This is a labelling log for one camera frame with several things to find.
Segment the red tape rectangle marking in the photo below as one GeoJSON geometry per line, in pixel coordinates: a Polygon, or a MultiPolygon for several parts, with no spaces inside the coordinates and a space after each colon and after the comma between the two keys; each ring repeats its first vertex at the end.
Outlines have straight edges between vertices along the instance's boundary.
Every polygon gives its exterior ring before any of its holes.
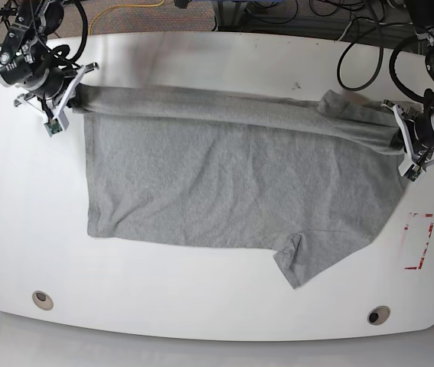
{"type": "Polygon", "coordinates": [[[401,265],[404,270],[420,270],[423,266],[434,226],[431,213],[411,213],[403,231],[401,265]]]}

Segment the grey T-shirt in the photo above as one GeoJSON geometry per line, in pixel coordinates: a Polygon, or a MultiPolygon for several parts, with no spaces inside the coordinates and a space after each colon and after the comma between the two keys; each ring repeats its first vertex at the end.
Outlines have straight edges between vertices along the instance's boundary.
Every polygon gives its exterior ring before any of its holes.
{"type": "Polygon", "coordinates": [[[92,237],[270,249],[300,287],[372,243],[408,184],[394,117],[333,91],[78,91],[92,237]]]}

